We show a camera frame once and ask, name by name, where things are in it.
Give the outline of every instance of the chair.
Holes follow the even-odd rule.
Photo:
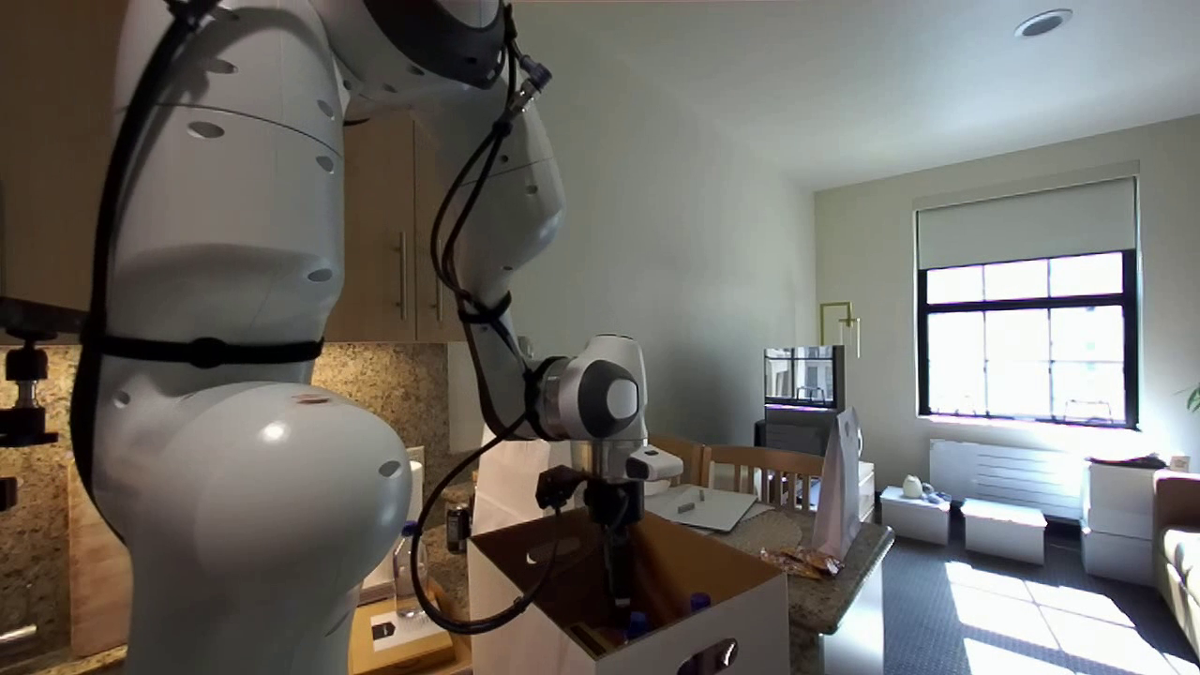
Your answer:
[[[780,509],[811,509],[811,489],[822,480],[822,454],[775,445],[706,445],[706,489],[750,491]]]
[[[649,432],[649,445],[669,450],[682,462],[680,485],[701,485],[706,469],[706,444],[682,439],[682,435],[656,435]]]

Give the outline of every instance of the open cardboard box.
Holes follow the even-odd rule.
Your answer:
[[[474,670],[487,675],[616,675],[616,670],[792,670],[787,576],[714,535],[645,512],[635,529],[635,607],[649,634],[626,642],[605,586],[600,529],[590,512],[541,516],[485,532],[467,552],[474,614],[494,614],[542,575],[529,555],[556,560],[556,576],[515,622],[474,639]]]

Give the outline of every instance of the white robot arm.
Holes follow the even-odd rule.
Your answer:
[[[344,670],[351,586],[404,524],[395,429],[306,386],[342,291],[344,119],[404,110],[449,161],[500,137],[437,241],[487,421],[600,450],[641,422],[610,345],[532,359],[515,337],[505,277],[562,186],[525,105],[542,71],[491,85],[505,55],[500,0],[127,4],[72,392],[79,477],[134,562],[127,670]]]

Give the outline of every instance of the ceiling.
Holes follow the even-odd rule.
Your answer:
[[[814,190],[1200,111],[1195,0],[519,4]],[[1019,42],[1045,7],[1074,20]]]

